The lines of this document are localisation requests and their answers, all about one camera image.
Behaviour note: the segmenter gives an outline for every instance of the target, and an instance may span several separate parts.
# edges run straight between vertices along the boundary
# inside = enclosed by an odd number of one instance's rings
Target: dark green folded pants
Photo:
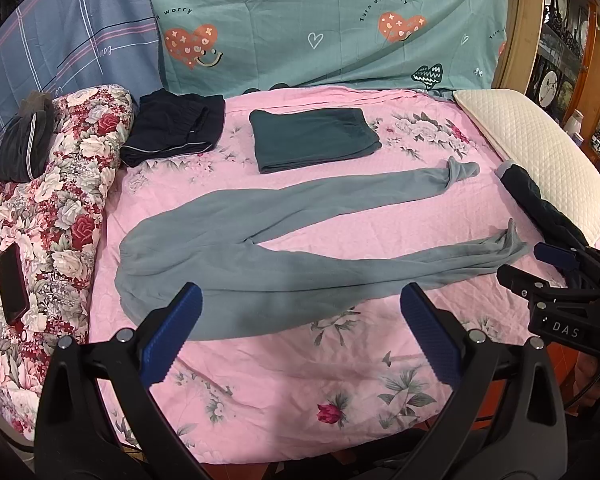
[[[283,115],[254,110],[249,120],[260,173],[359,158],[382,146],[359,108]]]

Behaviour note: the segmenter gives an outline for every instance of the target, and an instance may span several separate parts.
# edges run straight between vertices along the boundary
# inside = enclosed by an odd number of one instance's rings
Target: orange heart
[[[411,34],[427,25],[424,16],[412,16],[405,20],[397,12],[385,12],[378,18],[378,30],[385,38],[392,43],[394,41],[404,41]]]
[[[192,33],[183,28],[170,28],[164,33],[164,47],[172,57],[193,70],[199,58],[211,51],[218,30],[211,24],[200,25]]]

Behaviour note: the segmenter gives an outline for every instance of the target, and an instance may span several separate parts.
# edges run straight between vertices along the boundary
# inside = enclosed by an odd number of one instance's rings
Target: human hand
[[[575,383],[573,384],[573,394],[577,395],[598,372],[598,359],[582,352],[578,353],[578,360],[575,367]],[[593,406],[600,398],[600,381],[594,384],[589,391],[579,400],[580,406]]]

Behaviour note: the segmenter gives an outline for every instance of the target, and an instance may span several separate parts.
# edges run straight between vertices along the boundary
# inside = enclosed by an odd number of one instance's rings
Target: white quilted pillow
[[[502,160],[525,168],[542,198],[593,245],[600,238],[600,174],[560,126],[515,90],[460,90],[454,97]]]

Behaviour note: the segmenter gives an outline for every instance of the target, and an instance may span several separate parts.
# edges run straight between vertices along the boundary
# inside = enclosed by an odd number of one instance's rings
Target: screw
[[[487,335],[482,330],[474,328],[472,330],[469,330],[469,339],[474,343],[480,344],[487,341]]]
[[[135,332],[131,328],[121,328],[116,332],[116,339],[121,343],[126,343],[127,341],[131,341],[134,333]]]
[[[531,348],[534,348],[535,350],[542,350],[544,348],[544,341],[536,336],[529,338],[529,344],[531,345]]]
[[[70,335],[63,335],[59,340],[58,340],[58,346],[64,350],[66,348],[69,348],[69,346],[71,346],[71,342],[73,341],[72,337]]]

